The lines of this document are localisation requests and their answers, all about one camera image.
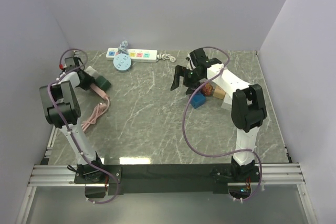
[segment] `wooden block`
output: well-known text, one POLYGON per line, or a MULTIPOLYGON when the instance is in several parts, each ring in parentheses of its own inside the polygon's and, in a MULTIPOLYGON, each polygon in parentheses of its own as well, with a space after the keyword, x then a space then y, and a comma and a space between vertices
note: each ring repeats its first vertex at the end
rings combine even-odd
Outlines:
POLYGON ((213 96, 215 98, 218 98, 218 99, 222 100, 222 99, 224 99, 225 94, 226 94, 226 92, 223 89, 221 89, 220 86, 217 85, 216 88, 215 88, 213 96))
POLYGON ((201 93, 205 96, 209 96, 213 93, 214 87, 210 83, 207 83, 201 88, 201 93))

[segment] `robotic arm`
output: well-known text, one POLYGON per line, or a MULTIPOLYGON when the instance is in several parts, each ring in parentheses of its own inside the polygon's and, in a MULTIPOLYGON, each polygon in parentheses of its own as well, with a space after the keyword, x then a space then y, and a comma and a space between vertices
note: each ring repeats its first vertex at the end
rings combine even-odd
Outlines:
MULTIPOLYGON (((191 94, 200 86, 202 79, 213 78, 224 68, 224 64, 218 59, 208 59, 202 48, 192 51, 186 60, 188 60, 187 67, 175 67, 171 90, 179 86, 180 76, 183 76, 183 85, 188 87, 186 94, 191 94)), ((261 86, 241 80, 228 69, 224 69, 213 82, 232 99, 231 118, 237 127, 236 150, 254 150, 259 128, 267 116, 261 86)), ((254 155, 251 152, 239 152, 233 155, 232 165, 240 174, 248 174, 254 163, 254 155)))
POLYGON ((66 67, 62 68, 62 73, 59 78, 60 81, 57 84, 53 84, 50 88, 52 98, 56 102, 58 109, 63 114, 63 117, 65 118, 68 127, 72 131, 76 142, 74 142, 72 139, 67 126, 50 100, 48 86, 43 86, 40 88, 40 97, 47 122, 60 129, 60 131, 67 138, 73 151, 76 153, 76 173, 78 173, 80 177, 88 182, 100 182, 104 180, 103 173, 92 168, 83 159, 82 154, 78 151, 78 149, 82 150, 86 159, 91 164, 94 164, 98 167, 102 166, 100 158, 88 142, 80 124, 81 112, 73 88, 81 87, 84 90, 88 90, 91 84, 95 83, 95 80, 92 76, 80 68, 74 71, 74 68, 78 68, 80 66, 79 62, 80 58, 76 56, 66 58, 66 67))

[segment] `marble surface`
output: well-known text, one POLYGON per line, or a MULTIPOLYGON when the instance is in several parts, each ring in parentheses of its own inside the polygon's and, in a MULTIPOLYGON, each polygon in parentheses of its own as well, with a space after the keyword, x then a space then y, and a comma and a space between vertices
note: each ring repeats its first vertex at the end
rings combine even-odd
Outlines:
MULTIPOLYGON (((207 50, 210 58, 225 61, 225 56, 207 50)), ((177 61, 134 62, 128 72, 118 72, 104 51, 91 51, 87 66, 105 76, 112 87, 109 111, 86 133, 89 142, 106 164, 151 163, 229 163, 231 157, 206 158, 192 152, 181 130, 182 112, 187 103, 186 87, 170 91, 176 64, 186 66, 189 51, 167 51, 177 61)), ((257 153, 263 163, 287 163, 280 129, 271 106, 263 74, 254 51, 229 51, 228 69, 249 83, 258 83, 265 94, 268 116, 258 133, 257 153)), ((91 91, 76 89, 77 99, 86 119, 101 99, 91 91)), ((207 154, 232 151, 236 130, 230 112, 221 107, 222 100, 206 98, 198 109, 191 106, 186 118, 186 133, 191 144, 207 154)), ((57 132, 50 165, 75 164, 75 155, 66 138, 57 132)))

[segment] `power strip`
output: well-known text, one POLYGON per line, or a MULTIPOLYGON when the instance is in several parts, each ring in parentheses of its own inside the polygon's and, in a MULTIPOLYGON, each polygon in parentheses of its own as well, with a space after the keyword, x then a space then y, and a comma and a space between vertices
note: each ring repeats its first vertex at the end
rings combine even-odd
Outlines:
MULTIPOLYGON (((143 50, 143 49, 127 49, 127 52, 134 62, 157 62, 157 50, 143 50)), ((117 48, 110 47, 106 53, 107 60, 114 60, 115 56, 118 54, 117 48)))

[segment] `white cable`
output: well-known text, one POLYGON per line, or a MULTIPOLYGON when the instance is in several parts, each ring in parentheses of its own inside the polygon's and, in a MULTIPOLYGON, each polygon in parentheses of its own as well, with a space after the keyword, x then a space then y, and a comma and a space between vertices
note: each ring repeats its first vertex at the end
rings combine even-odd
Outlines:
POLYGON ((158 54, 158 60, 170 60, 171 62, 176 62, 176 58, 170 54, 158 54))

